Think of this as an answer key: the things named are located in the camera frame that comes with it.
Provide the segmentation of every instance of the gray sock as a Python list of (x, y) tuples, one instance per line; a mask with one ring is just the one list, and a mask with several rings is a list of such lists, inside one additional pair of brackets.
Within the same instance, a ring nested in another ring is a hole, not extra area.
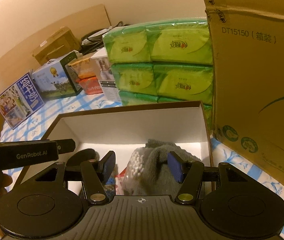
[(177, 183), (167, 165), (168, 152), (174, 151), (184, 161), (200, 161), (171, 142), (150, 139), (144, 148), (136, 149), (126, 168), (123, 181), (126, 195), (171, 195), (175, 198), (181, 184)]

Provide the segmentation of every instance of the finger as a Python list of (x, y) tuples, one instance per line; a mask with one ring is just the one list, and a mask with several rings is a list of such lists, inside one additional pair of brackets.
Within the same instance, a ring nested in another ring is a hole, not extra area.
[(10, 186), (12, 183), (13, 183), (12, 177), (10, 175), (3, 173), (1, 186), (7, 187), (7, 186)]
[(0, 197), (7, 193), (5, 188), (0, 188)]
[(4, 237), (2, 230), (0, 229), (0, 239)]

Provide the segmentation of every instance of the brown cardboard box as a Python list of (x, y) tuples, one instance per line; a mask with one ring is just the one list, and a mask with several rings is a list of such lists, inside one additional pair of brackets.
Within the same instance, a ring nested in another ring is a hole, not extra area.
[(80, 43), (69, 27), (62, 27), (34, 49), (32, 56), (40, 65), (44, 65), (50, 59), (61, 57), (80, 48)]
[(284, 0), (204, 0), (215, 136), (284, 185)]
[(99, 68), (91, 57), (95, 52), (72, 60), (68, 65), (74, 69), (80, 79), (94, 77), (99, 73)]

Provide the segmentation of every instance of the product box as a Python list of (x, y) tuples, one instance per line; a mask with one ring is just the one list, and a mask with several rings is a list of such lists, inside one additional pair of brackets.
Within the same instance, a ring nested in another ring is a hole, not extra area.
[(80, 49), (81, 45), (69, 27), (62, 27), (34, 49), (32, 56), (40, 65), (43, 65), (50, 59), (58, 58), (72, 50)]
[(115, 84), (111, 63), (109, 62), (105, 47), (91, 56), (91, 60), (92, 63), (96, 65), (95, 74), (107, 100), (121, 102), (121, 98), (118, 95), (119, 90)]
[(0, 113), (12, 129), (43, 105), (44, 102), (28, 73), (0, 94)]
[(82, 88), (75, 81), (78, 76), (74, 70), (66, 66), (76, 58), (75, 52), (49, 61), (33, 72), (32, 78), (44, 99), (56, 99), (75, 96)]
[(284, 185), (284, 0), (204, 0), (215, 136)]
[(94, 54), (95, 52), (89, 53), (68, 63), (68, 65), (77, 73), (79, 78), (84, 79), (96, 76), (98, 68), (96, 64), (92, 63), (91, 59)]
[(213, 68), (210, 66), (155, 63), (154, 78), (159, 96), (212, 104)]
[[(126, 168), (133, 151), (144, 147), (151, 138), (176, 143), (200, 158), (206, 166), (213, 166), (210, 138), (200, 101), (120, 106), (60, 114), (42, 139), (66, 138), (75, 141), (76, 149), (72, 153), (59, 155), (59, 161), (66, 162), (73, 154), (86, 148), (94, 149), (100, 158), (111, 150), (116, 154), (119, 173)], [(52, 163), (24, 167), (15, 185)], [(69, 181), (70, 190), (75, 191), (74, 184), (78, 185), (76, 193), (79, 193), (81, 182)]]
[(85, 79), (77, 79), (76, 81), (87, 95), (103, 93), (97, 77), (89, 77)]
[(115, 27), (103, 35), (103, 43), (112, 63), (151, 61), (144, 24)]
[(156, 96), (153, 64), (127, 63), (113, 64), (112, 73), (116, 86), (121, 91), (148, 94)]
[(123, 106), (154, 104), (158, 102), (158, 96), (131, 93), (126, 91), (119, 92)]

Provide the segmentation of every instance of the crosshair marking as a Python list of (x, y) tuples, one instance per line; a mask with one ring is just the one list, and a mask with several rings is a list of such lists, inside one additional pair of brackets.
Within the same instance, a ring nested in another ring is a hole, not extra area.
[(139, 198), (137, 201), (140, 202), (140, 203), (144, 203), (147, 200), (145, 198)]

